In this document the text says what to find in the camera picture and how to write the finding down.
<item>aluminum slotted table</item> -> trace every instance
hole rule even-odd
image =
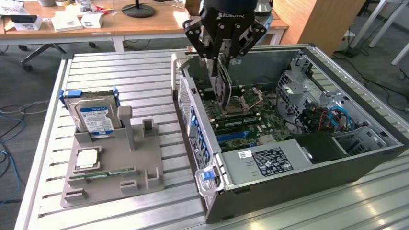
[[[374,229],[409,226],[409,154],[379,165],[357,182],[248,215],[205,224],[170,92],[170,55],[184,50],[78,54],[61,61],[24,193],[16,229]],[[329,67],[337,64],[328,61]],[[342,79],[409,137],[407,124],[349,76]],[[322,82],[330,88],[330,82]],[[165,190],[105,203],[61,208],[74,126],[58,90],[120,91],[133,124],[158,123]]]

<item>black lamp base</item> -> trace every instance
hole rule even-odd
[[[156,10],[153,9],[153,7],[144,4],[140,4],[140,8],[136,8],[134,4],[122,7],[122,13],[132,18],[150,17],[154,12]]]

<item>blue network cable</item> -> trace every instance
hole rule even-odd
[[[353,122],[352,122],[352,120],[350,120],[350,117],[349,117],[349,115],[348,115],[346,110],[345,110],[344,108],[341,108],[341,107],[338,107],[338,106],[334,106],[334,107],[330,108],[330,111],[333,111],[334,109],[337,109],[337,110],[340,110],[340,111],[344,112],[345,117],[346,117],[346,122],[350,124],[350,128],[352,128],[352,127],[353,127]],[[338,123],[333,120],[333,118],[332,118],[332,113],[329,113],[329,117],[330,117],[330,122],[332,122],[333,125],[337,127],[337,126],[338,126]]]
[[[12,138],[14,138],[22,132],[22,130],[24,130],[24,121],[21,119],[8,118],[8,117],[4,117],[1,115],[0,115],[0,118],[2,118],[5,120],[10,120],[10,121],[18,121],[21,123],[21,128],[20,128],[18,132],[14,135],[12,135],[6,140],[0,140],[0,142],[4,143],[6,141],[9,141]]]
[[[18,192],[20,190],[20,176],[17,173],[17,167],[16,167],[16,163],[14,163],[14,159],[13,157],[8,154],[8,152],[1,151],[0,152],[10,159],[12,165],[13,165],[13,170],[14,170],[14,174],[16,174],[16,180],[17,180],[17,188],[14,190],[14,192],[8,196],[8,198],[5,198],[5,200],[0,203],[0,205],[2,205]]]

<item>robotic arm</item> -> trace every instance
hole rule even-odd
[[[244,56],[265,35],[266,29],[256,15],[269,17],[270,10],[272,0],[204,0],[200,18],[184,22],[186,37],[200,57],[206,59],[221,107],[228,105],[230,98],[230,59]]]

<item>gray carpet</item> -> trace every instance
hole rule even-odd
[[[352,31],[358,32],[367,17],[358,17],[352,26]],[[358,55],[352,58],[350,61],[356,65],[357,69],[366,77],[371,77],[375,80],[387,79],[395,85],[407,85],[409,80],[399,80],[399,72],[397,67],[390,65],[394,56],[409,42],[409,35],[399,30],[390,28],[382,37],[378,45],[367,49],[369,57]],[[92,52],[113,52],[112,42],[96,42],[97,48],[92,49],[86,43],[76,43],[61,45],[61,47],[69,53],[92,53]],[[138,50],[145,47],[148,40],[141,40],[137,43],[129,43],[128,50]],[[152,40],[145,50],[154,49],[173,49],[184,48],[189,44],[186,39],[158,39]],[[34,50],[38,46],[28,46],[30,50]],[[29,64],[33,66],[33,72],[25,72],[21,69],[18,61],[28,55],[28,52],[22,52],[16,46],[10,46],[6,53],[0,55],[0,107],[10,104],[26,104],[34,101],[46,100],[50,96],[54,77],[57,74],[60,64],[60,53],[54,49],[49,49],[34,58]],[[358,73],[353,70],[353,67],[342,60],[337,60],[340,65],[346,71],[357,78],[361,79]],[[409,73],[409,55],[401,61],[402,70]],[[374,84],[369,84],[370,91],[385,101],[386,93]],[[390,93],[390,103],[399,107],[409,107],[406,100],[399,95]],[[44,108],[44,105],[36,106],[34,109]],[[409,120],[409,115],[397,111],[398,114]],[[26,181],[32,159],[36,151],[36,144],[40,137],[42,121],[45,113],[36,115],[26,115],[25,117],[25,129],[24,132],[10,141],[8,141],[6,147],[12,153],[17,168],[21,175],[21,180]],[[0,120],[0,134],[13,125],[13,122]],[[4,164],[0,165],[0,172],[4,170]],[[12,169],[4,177],[0,178],[0,200],[13,192],[16,188],[16,177]],[[20,192],[13,199],[21,199],[24,192],[24,185],[21,185]],[[16,222],[17,212],[20,204],[4,204],[0,206],[0,229],[12,229]]]

